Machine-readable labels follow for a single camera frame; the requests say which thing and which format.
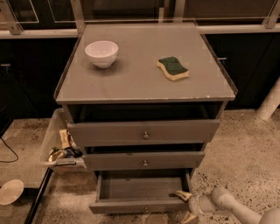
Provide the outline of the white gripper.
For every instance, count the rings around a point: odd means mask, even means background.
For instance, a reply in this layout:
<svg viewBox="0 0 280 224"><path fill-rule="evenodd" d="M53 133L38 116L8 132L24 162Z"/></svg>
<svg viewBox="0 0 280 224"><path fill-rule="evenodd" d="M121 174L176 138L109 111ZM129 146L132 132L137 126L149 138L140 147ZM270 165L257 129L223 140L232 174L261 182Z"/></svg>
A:
<svg viewBox="0 0 280 224"><path fill-rule="evenodd" d="M183 201L188 201L190 210L181 221L181 224L189 224L191 221L197 218L199 214L209 214L218 211L218 207L212 201L209 194L196 194L192 195L190 192L176 191L175 194Z"/></svg>

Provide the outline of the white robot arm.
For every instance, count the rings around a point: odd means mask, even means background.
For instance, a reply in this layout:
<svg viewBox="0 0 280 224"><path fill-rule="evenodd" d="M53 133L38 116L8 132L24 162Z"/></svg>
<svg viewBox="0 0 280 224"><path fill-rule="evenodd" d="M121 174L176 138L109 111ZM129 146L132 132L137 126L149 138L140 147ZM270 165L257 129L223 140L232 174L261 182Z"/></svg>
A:
<svg viewBox="0 0 280 224"><path fill-rule="evenodd" d="M182 224L189 224L204 214L232 214L241 224L280 224L279 208L270 209L264 215L260 215L240 203L223 187L215 187L209 194L192 194L177 190L175 195L189 206Z"/></svg>

